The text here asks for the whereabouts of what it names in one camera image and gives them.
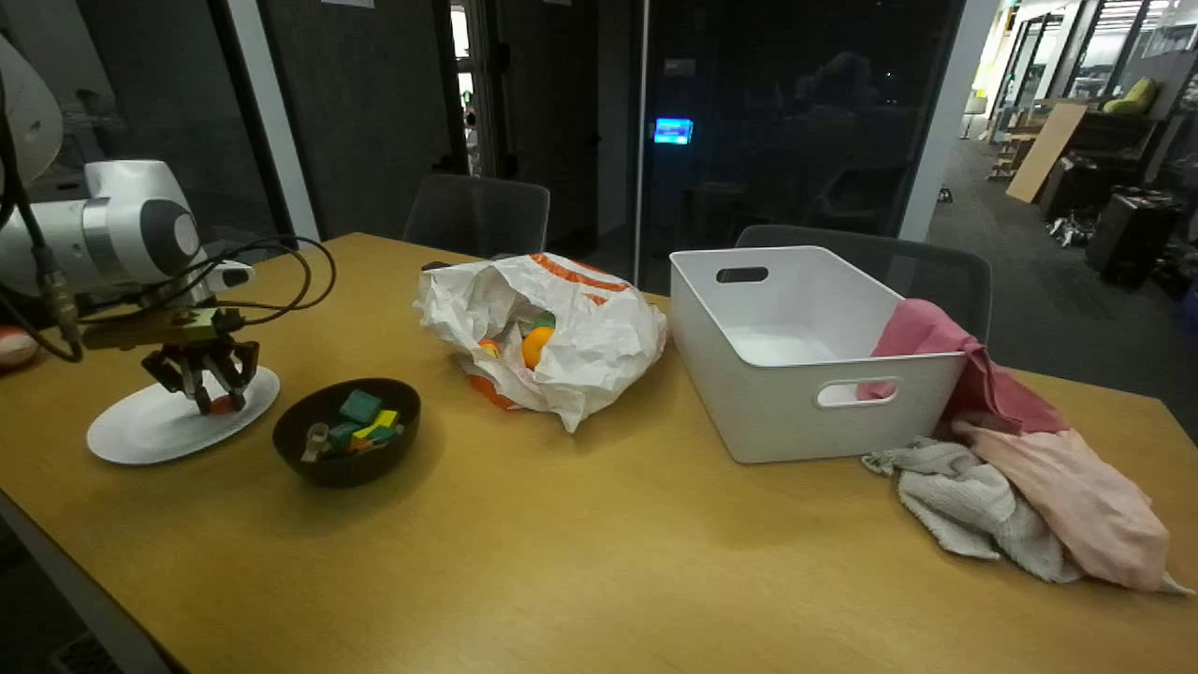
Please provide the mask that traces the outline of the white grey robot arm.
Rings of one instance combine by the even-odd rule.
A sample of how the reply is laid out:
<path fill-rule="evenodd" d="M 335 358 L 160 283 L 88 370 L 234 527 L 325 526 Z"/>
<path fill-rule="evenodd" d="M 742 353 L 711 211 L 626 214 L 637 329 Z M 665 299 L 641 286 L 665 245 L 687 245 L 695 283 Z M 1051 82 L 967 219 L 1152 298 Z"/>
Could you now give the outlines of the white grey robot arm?
<path fill-rule="evenodd" d="M 202 250 L 194 211 L 163 160 L 87 160 L 83 200 L 34 202 L 56 164 L 63 114 L 34 64 L 0 39 L 0 283 L 38 299 L 58 329 L 58 360 L 87 349 L 145 349 L 148 379 L 202 415 L 239 411 L 259 375 L 248 320 L 218 298 L 251 278 Z"/>

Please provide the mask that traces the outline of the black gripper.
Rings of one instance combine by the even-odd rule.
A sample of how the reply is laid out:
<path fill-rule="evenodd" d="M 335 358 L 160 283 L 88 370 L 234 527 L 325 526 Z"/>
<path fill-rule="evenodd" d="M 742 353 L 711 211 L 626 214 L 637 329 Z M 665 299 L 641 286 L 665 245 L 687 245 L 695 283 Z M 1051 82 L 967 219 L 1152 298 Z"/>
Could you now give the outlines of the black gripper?
<path fill-rule="evenodd" d="M 212 411 L 202 375 L 212 375 L 224 387 L 224 401 L 233 406 L 233 411 L 239 411 L 259 370 L 259 345 L 234 341 L 233 335 L 192 335 L 148 353 L 142 366 L 163 390 L 187 394 L 202 415 Z"/>

